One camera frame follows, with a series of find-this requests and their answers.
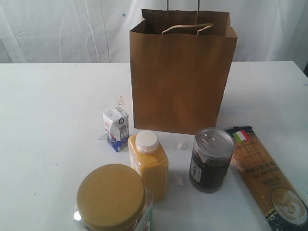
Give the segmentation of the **yellow millet bottle white cap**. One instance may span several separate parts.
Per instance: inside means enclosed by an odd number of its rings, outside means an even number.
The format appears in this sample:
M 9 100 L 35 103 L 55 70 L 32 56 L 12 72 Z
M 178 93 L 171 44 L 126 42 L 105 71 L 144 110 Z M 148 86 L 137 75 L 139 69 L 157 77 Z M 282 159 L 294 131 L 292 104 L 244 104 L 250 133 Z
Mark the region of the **yellow millet bottle white cap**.
M 142 130 L 128 139 L 131 167 L 143 180 L 155 203 L 165 199 L 168 180 L 168 157 L 158 135 Z

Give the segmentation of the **brown paper bag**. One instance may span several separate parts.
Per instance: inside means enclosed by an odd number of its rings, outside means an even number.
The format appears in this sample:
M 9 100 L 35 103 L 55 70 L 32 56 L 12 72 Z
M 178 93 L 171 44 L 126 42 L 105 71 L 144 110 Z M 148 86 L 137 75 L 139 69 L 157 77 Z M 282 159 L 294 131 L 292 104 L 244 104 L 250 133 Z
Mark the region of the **brown paper bag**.
M 237 35 L 230 13 L 142 9 L 129 32 L 135 128 L 215 127 Z

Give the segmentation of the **dark jar with metal lid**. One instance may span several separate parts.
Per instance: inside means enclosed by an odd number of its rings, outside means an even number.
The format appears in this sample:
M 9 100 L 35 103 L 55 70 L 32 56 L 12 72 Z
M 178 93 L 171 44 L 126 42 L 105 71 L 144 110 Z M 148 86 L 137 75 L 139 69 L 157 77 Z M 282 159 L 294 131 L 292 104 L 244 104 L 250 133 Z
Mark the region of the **dark jar with metal lid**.
M 232 136 L 220 128 L 205 128 L 195 135 L 189 169 L 191 184 L 198 190 L 219 190 L 235 150 Z

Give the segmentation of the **clear jar with gold lid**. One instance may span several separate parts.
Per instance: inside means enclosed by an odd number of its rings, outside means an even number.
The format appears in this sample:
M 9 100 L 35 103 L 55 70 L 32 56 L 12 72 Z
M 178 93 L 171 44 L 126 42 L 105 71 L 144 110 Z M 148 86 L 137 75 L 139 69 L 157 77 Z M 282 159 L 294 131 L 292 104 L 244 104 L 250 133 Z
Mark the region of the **clear jar with gold lid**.
M 152 231 L 153 197 L 131 167 L 104 165 L 80 184 L 73 221 L 82 231 Z

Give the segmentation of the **small white milk carton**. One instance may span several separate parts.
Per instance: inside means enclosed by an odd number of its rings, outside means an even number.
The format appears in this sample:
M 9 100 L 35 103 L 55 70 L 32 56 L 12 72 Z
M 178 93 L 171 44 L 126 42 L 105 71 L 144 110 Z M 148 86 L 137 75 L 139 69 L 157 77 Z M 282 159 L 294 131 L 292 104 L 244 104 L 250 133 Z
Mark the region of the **small white milk carton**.
M 116 152 L 127 147 L 129 138 L 128 114 L 116 106 L 103 113 L 107 142 Z

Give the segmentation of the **white paper ball upper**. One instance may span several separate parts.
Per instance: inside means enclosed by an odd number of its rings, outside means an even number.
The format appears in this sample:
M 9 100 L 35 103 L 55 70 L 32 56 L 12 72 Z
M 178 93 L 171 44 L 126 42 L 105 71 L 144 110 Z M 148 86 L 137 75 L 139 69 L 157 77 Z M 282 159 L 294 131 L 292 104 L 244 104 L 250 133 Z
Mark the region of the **white paper ball upper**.
M 186 150 L 188 148 L 188 146 L 185 142 L 179 142 L 177 144 L 177 147 L 178 147 L 179 150 Z

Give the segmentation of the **white paper ball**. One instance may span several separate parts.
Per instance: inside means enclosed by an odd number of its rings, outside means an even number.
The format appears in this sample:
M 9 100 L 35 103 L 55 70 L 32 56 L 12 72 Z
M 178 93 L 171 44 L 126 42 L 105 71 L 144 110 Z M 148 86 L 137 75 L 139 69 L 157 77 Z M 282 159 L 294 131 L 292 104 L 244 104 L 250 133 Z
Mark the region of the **white paper ball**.
M 177 147 L 178 147 L 179 150 L 186 150 L 188 148 L 188 146 L 185 142 L 179 142 L 177 144 Z
M 184 186 L 184 178 L 182 176 L 176 176 L 175 182 L 178 186 Z

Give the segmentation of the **white paper ball lower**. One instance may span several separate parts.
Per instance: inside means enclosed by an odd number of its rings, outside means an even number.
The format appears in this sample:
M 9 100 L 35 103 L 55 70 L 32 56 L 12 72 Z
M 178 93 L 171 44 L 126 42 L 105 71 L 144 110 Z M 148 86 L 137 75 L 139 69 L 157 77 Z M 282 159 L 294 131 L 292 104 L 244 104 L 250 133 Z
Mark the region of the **white paper ball lower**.
M 176 176 L 175 182 L 178 186 L 184 186 L 184 178 L 182 176 Z

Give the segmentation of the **white curtain backdrop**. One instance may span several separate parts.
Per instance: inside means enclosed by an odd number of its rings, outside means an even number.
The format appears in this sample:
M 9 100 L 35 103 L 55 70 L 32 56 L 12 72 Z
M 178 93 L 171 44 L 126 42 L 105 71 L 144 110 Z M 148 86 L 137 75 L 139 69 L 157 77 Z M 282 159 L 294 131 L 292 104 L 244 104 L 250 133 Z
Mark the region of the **white curtain backdrop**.
M 127 63 L 142 9 L 230 13 L 235 61 L 308 62 L 305 0 L 3 0 L 2 63 Z

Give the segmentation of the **spaghetti packet with Italian flag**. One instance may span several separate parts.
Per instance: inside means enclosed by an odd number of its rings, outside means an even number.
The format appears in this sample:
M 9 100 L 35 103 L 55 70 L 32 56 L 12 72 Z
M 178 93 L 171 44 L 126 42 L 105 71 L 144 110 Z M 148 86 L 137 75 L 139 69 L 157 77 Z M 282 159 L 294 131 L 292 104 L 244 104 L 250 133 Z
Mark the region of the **spaghetti packet with Italian flag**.
M 226 130 L 235 141 L 232 162 L 273 231 L 306 231 L 308 207 L 251 126 Z

